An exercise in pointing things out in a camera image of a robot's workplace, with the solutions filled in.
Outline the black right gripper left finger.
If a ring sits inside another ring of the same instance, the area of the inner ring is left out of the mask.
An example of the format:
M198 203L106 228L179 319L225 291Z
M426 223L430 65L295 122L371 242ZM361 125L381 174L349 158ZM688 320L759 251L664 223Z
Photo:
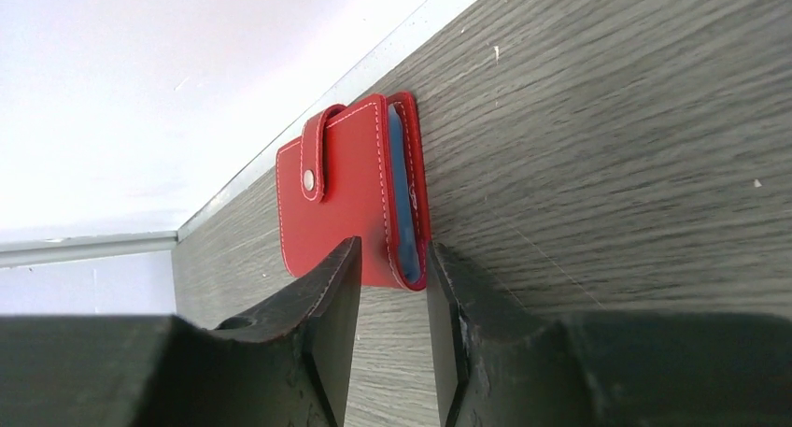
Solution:
M4 316L5 426L338 426L361 240L213 329L177 315Z

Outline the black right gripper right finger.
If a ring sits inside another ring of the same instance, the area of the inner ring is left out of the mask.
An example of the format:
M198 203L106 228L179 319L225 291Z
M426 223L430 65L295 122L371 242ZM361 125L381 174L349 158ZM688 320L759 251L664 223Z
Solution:
M444 426L787 426L791 322L762 314L530 313L433 243L427 304Z

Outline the red leather card holder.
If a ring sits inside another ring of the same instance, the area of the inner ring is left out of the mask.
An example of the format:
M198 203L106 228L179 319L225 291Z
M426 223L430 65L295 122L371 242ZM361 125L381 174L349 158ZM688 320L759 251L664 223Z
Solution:
M374 93L310 118L276 153L281 255L300 278L358 236L365 286L419 292L431 240L417 102Z

